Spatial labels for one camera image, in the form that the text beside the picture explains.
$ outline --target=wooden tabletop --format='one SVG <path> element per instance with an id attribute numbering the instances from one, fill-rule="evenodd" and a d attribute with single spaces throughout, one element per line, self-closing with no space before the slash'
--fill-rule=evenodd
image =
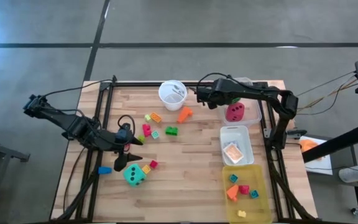
<path id="1" fill-rule="evenodd" d="M 268 81 L 268 84 L 281 89 L 285 88 L 282 80 Z M 82 89 L 78 109 L 89 117 L 94 115 L 98 90 L 98 84 Z M 130 149 L 131 153 L 143 157 L 141 161 L 137 161 L 141 167 L 149 164 L 151 160 L 159 164 L 156 170 L 148 174 L 147 180 L 136 188 L 126 183 L 123 172 L 101 175 L 93 221 L 227 222 L 221 177 L 224 164 L 219 144 L 219 130 L 222 122 L 218 111 L 209 110 L 207 106 L 197 103 L 196 95 L 190 90 L 185 106 L 193 110 L 193 116 L 183 124 L 177 124 L 176 119 L 180 111 L 172 112 L 163 107 L 158 97 L 157 87 L 114 88 L 112 98 L 108 125 L 110 131 L 117 131 L 117 119 L 123 114 L 129 114 L 135 119 L 136 136 L 142 134 L 145 114 L 156 112 L 162 117 L 160 124 L 151 123 L 152 130 L 157 130 L 160 137 L 158 139 L 148 137 L 143 146 L 132 145 Z M 266 113 L 267 110 L 264 111 L 269 126 L 269 116 Z M 178 136 L 167 136 L 165 134 L 167 126 L 177 126 Z M 291 121 L 288 128 L 293 127 L 294 122 Z M 249 132 L 255 157 L 254 164 L 262 166 L 270 209 L 273 220 L 276 220 L 260 124 L 249 127 Z M 82 147 L 76 141 L 68 145 L 51 218 L 62 214 L 67 180 L 81 150 Z M 291 191 L 302 206 L 317 217 L 299 147 L 287 144 L 282 152 Z M 67 205 L 80 188 L 85 157 L 86 153 L 83 153 L 73 175 Z M 112 167 L 115 159 L 114 153 L 104 152 L 102 166 Z M 280 191 L 280 198 L 284 217 L 288 217 L 282 191 Z M 84 211 L 88 209 L 88 202 L 89 193 L 85 197 Z"/>

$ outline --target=yellow plastic bin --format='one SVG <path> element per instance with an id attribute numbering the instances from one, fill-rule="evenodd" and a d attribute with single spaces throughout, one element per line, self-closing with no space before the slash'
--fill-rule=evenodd
<path id="1" fill-rule="evenodd" d="M 240 191 L 237 194 L 237 202 L 233 202 L 226 195 L 226 190 L 234 184 L 230 181 L 230 176 L 234 174 L 238 177 L 235 184 L 248 185 L 249 191 L 257 190 L 259 197 L 251 198 L 250 194 L 243 195 Z M 225 166 L 222 170 L 224 194 L 226 196 L 226 215 L 229 223 L 271 223 L 272 214 L 269 209 L 269 201 L 266 194 L 265 181 L 262 175 L 262 168 L 259 165 L 246 166 Z M 245 218 L 237 216 L 238 210 L 245 211 Z"/>

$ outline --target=orange block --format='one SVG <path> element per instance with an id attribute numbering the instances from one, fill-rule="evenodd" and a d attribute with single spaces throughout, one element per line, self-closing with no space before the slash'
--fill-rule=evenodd
<path id="1" fill-rule="evenodd" d="M 193 111 L 185 106 L 179 114 L 178 123 L 183 123 L 188 116 L 193 115 Z"/>
<path id="2" fill-rule="evenodd" d="M 162 118 L 154 112 L 152 114 L 150 114 L 150 117 L 157 123 L 159 123 L 162 120 Z"/>
<path id="3" fill-rule="evenodd" d="M 237 201 L 237 193 L 239 191 L 239 186 L 237 184 L 234 184 L 229 190 L 226 191 L 227 196 L 233 201 Z"/>

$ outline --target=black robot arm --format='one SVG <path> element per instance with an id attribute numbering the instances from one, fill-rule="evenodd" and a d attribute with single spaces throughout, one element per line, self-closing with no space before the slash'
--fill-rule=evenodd
<path id="1" fill-rule="evenodd" d="M 68 140 L 76 139 L 89 150 L 113 151 L 118 153 L 114 162 L 114 170 L 121 171 L 127 162 L 141 160 L 139 156 L 124 153 L 126 144 L 143 145 L 134 137 L 131 125 L 124 123 L 119 126 L 117 133 L 98 129 L 100 124 L 86 117 L 80 110 L 58 110 L 52 107 L 43 96 L 30 96 L 30 101 L 24 106 L 24 113 L 30 117 L 47 119 L 65 130 L 62 136 Z M 66 114 L 64 111 L 78 111 L 82 116 Z"/>
<path id="2" fill-rule="evenodd" d="M 295 117 L 298 107 L 298 98 L 291 91 L 280 90 L 274 86 L 249 86 L 231 79 L 218 78 L 211 87 L 198 87 L 196 94 L 197 102 L 207 103 L 210 109 L 230 105 L 236 98 L 269 102 L 279 116 L 276 127 L 270 132 L 269 142 L 275 149 L 285 147 L 286 128 L 290 120 Z"/>

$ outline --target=concrete floor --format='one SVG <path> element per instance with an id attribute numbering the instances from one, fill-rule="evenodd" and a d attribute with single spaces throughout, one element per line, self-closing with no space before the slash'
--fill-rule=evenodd
<path id="1" fill-rule="evenodd" d="M 0 0 L 0 43 L 92 43 L 104 0 Z M 101 42 L 354 42 L 358 0 L 115 0 Z M 14 161 L 0 190 L 0 223 L 48 220 L 67 141 L 51 123 L 22 113 L 31 94 L 80 86 L 91 49 L 0 49 L 0 143 L 30 152 Z M 358 48 L 99 49 L 91 80 L 197 80 L 209 72 L 253 80 L 283 79 L 295 94 L 354 70 Z M 300 97 L 300 106 L 346 78 Z M 51 96 L 75 108 L 79 92 Z M 310 110 L 328 107 L 333 98 Z M 335 137 L 358 126 L 358 95 L 340 93 L 317 116 L 297 116 L 310 134 Z M 336 165 L 349 152 L 333 155 Z M 310 175 L 323 220 L 358 223 L 351 187 Z"/>

